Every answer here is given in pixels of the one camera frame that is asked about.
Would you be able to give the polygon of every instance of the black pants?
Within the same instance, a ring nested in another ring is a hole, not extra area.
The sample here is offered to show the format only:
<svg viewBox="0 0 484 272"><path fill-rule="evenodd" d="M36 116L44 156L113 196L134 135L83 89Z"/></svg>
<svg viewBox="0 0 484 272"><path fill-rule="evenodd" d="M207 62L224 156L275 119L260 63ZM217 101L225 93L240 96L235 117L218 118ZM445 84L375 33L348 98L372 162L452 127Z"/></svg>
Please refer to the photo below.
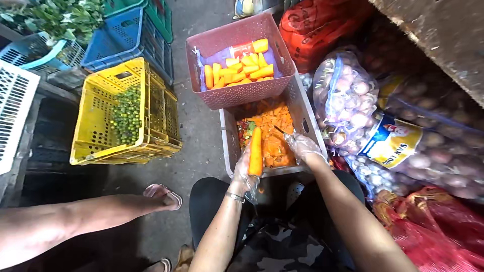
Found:
<svg viewBox="0 0 484 272"><path fill-rule="evenodd" d="M364 203L363 191L359 183L344 171L334 170L333 172ZM195 249L198 247L203 234L215 217L220 204L222 204L228 185L228 183L216 178L203 178L193 185L190 194L189 210ZM238 248L252 220L252 210L252 204L246 201L242 206L235 248ZM353 260L329 216L316 182L305 186L299 198L288 209L286 219L291 218L295 219L296 222L304 222L303 225L309 225L311 234L322 239L336 254L342 264L354 269Z"/></svg>

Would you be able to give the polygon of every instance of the cartoon logo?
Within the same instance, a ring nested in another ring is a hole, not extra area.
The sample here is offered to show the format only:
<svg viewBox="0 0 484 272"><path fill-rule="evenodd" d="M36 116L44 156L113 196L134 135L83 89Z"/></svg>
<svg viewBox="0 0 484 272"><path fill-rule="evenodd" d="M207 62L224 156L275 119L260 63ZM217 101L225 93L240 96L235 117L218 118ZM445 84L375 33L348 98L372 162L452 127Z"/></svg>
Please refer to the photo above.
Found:
<svg viewBox="0 0 484 272"><path fill-rule="evenodd" d="M405 137L411 132L410 129L404 126L386 124L386 125L383 125L383 127L386 128L388 131L390 131L391 135L396 137Z"/></svg>

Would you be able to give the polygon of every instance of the mesh bag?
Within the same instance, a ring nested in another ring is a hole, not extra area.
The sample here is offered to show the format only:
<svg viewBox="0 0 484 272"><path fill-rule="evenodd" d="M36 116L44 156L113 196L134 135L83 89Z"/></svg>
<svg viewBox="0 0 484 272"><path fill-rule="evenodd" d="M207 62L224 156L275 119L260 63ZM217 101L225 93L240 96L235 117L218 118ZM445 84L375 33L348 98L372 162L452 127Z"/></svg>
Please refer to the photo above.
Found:
<svg viewBox="0 0 484 272"><path fill-rule="evenodd" d="M436 187L398 197L381 191L379 220L422 272L484 270L484 218Z"/></svg>

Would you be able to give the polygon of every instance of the green plastic crate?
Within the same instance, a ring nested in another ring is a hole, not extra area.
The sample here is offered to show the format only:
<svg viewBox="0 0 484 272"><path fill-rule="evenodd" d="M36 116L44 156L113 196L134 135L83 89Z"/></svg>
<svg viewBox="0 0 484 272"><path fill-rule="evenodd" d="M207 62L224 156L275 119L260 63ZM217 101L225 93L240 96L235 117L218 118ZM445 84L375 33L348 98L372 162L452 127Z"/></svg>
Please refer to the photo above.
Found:
<svg viewBox="0 0 484 272"><path fill-rule="evenodd" d="M171 10L165 0L105 0L104 17L112 17L136 7L143 7L167 43L173 42Z"/></svg>

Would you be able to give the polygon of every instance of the yellow label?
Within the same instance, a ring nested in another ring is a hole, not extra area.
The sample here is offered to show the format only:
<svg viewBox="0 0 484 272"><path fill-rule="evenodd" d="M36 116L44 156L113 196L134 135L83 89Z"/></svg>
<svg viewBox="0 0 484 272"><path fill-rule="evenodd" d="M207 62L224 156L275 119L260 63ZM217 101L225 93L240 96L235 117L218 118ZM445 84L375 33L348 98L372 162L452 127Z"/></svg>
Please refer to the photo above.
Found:
<svg viewBox="0 0 484 272"><path fill-rule="evenodd" d="M395 89L405 80L404 76L391 76L386 79L385 83L382 84L380 91L378 92L378 106L385 109L388 101L388 96L390 96Z"/></svg>
<svg viewBox="0 0 484 272"><path fill-rule="evenodd" d="M419 126L383 116L375 134L359 155L393 168L415 153L422 135Z"/></svg>

